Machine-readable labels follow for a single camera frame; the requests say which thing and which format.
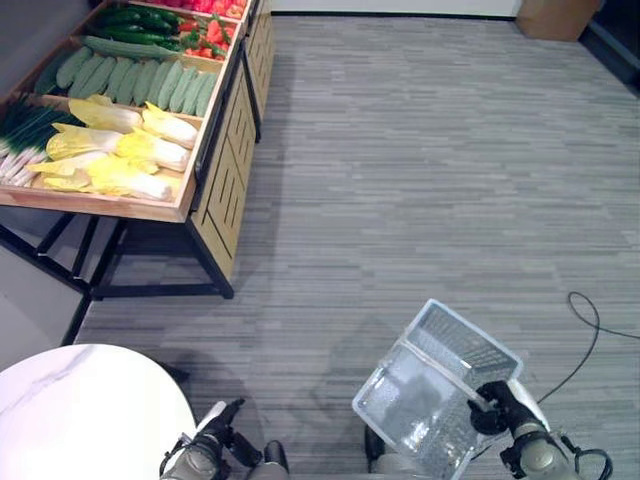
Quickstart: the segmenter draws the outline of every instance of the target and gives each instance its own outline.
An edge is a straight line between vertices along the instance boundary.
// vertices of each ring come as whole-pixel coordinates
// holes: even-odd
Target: baseboard
[[[464,20],[494,20],[513,22],[516,17],[500,17],[494,15],[461,15],[455,13],[414,13],[414,12],[307,12],[277,11],[271,12],[274,17],[378,17],[378,18],[452,18]]]
[[[602,27],[590,26],[580,36],[591,54],[624,83],[636,96],[640,96],[640,66],[638,59],[615,40]]]

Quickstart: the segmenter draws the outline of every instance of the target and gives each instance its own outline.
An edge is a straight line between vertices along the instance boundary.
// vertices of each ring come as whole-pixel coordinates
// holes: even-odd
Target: gray carpet
[[[504,22],[274,26],[236,298],[95,303],[78,341],[192,370],[200,413],[247,396],[247,436],[280,438],[295,472],[331,474],[364,471],[351,398],[430,297],[521,355],[536,397],[592,336],[568,291],[640,334],[638,102],[583,47]],[[125,260],[123,275],[141,265],[192,270]],[[609,451],[614,478],[640,470],[639,372],[640,344],[603,334],[544,404],[576,443]],[[510,478],[497,453],[465,478]]]

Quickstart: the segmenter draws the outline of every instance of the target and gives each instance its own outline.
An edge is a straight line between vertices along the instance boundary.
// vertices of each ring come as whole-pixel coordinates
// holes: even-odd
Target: slatted wooden side panel
[[[260,118],[264,118],[275,54],[271,4],[268,0],[263,0],[259,12],[249,37],[248,57],[249,70],[258,102],[258,113]]]
[[[233,150],[242,184],[249,182],[249,171],[253,159],[253,147],[256,143],[256,124],[253,120],[246,73],[240,71],[240,86],[233,103],[233,113],[227,130],[230,148]]]
[[[239,68],[231,83],[202,200],[191,215],[196,230],[227,279],[233,270],[255,140],[246,74]]]

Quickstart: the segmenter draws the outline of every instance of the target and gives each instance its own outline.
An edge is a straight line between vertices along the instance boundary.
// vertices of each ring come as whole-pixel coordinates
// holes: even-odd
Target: cardboard box
[[[516,24],[528,37],[575,42],[600,0],[523,0]]]

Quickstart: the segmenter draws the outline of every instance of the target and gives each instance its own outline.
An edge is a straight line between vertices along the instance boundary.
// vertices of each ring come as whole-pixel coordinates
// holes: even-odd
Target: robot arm
[[[160,480],[226,480],[231,469],[222,459],[223,447],[229,449],[244,466],[257,466],[262,454],[231,428],[231,422],[243,403],[244,400],[236,400],[224,406],[221,412],[215,412],[213,418],[198,430],[193,440],[185,444],[178,442],[160,467]],[[173,465],[165,471],[178,453],[180,455]]]
[[[555,442],[537,404],[531,399],[526,402],[531,404],[531,408],[527,407],[516,398],[510,387],[505,382],[492,382],[478,389],[493,408],[485,412],[469,402],[473,427],[483,435],[497,435],[509,429],[514,443],[500,454],[500,458],[516,479],[583,480],[577,472],[578,462],[574,466]],[[562,442],[579,458],[581,451],[568,438],[563,437]],[[587,453],[604,454],[606,464],[599,480],[610,478],[613,468],[608,455],[601,450],[584,452]]]

